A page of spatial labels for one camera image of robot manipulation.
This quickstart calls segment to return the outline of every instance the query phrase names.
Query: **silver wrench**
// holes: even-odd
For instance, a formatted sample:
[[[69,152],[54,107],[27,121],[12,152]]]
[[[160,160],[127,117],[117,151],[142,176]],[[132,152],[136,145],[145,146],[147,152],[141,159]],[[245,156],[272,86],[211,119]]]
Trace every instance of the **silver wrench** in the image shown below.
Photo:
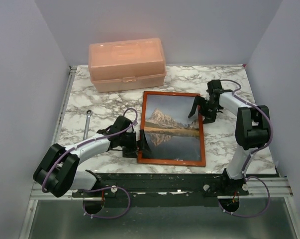
[[[87,110],[87,112],[86,112],[87,119],[86,119],[86,126],[85,126],[84,139],[83,140],[88,138],[88,131],[89,131],[89,124],[90,124],[91,115],[92,115],[92,111]]]

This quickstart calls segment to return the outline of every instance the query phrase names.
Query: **picture frame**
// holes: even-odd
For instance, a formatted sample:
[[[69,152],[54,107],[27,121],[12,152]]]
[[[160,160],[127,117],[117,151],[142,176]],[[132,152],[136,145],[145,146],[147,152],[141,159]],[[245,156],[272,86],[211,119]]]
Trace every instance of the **picture frame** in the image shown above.
[[[150,152],[138,152],[138,163],[206,166],[202,115],[187,117],[195,96],[144,91],[140,129]]]

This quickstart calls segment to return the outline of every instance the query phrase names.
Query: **sky in picture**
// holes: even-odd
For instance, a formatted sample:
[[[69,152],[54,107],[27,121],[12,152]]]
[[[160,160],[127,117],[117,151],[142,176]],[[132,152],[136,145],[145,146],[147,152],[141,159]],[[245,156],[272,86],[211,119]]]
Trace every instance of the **sky in picture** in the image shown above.
[[[192,96],[165,96],[147,95],[145,119],[150,118],[153,111],[158,108],[163,114],[171,116],[179,123],[192,123],[198,118],[198,114],[188,119],[192,109],[194,97]]]

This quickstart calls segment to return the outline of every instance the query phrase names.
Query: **white marble surface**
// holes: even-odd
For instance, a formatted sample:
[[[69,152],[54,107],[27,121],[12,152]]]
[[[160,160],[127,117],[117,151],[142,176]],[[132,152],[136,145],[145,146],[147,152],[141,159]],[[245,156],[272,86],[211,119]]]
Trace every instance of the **white marble surface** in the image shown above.
[[[61,145],[69,145],[82,140],[86,122],[85,112],[88,109],[93,111],[89,137],[98,129],[111,125],[127,107],[136,108],[139,113],[139,124],[136,127],[138,132],[144,90],[200,93],[205,96],[207,82],[212,79],[232,79],[239,82],[242,90],[238,94],[254,102],[245,69],[241,66],[167,66],[164,86],[115,93],[98,93],[90,82],[88,67],[79,66],[58,142]],[[222,84],[225,89],[235,88],[233,83]],[[134,119],[132,112],[126,116]],[[100,173],[222,173],[237,146],[235,124],[236,117],[223,110],[223,114],[217,115],[216,122],[204,125],[206,167],[138,164],[136,159],[122,158],[119,151],[110,151],[87,160],[79,166],[79,170],[89,169]],[[254,156],[247,172],[276,173],[268,149]]]

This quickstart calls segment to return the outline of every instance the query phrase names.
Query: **gray wall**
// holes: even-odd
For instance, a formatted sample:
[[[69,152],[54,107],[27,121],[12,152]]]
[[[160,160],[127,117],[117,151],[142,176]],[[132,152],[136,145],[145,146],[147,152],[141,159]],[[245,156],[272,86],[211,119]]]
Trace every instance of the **gray wall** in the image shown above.
[[[247,65],[257,103],[270,109],[271,146],[300,213],[300,0],[284,0]]]
[[[70,65],[91,43],[160,37],[168,64],[244,64],[281,0],[35,0]]]
[[[0,239],[18,238],[69,70],[33,0],[0,0]]]

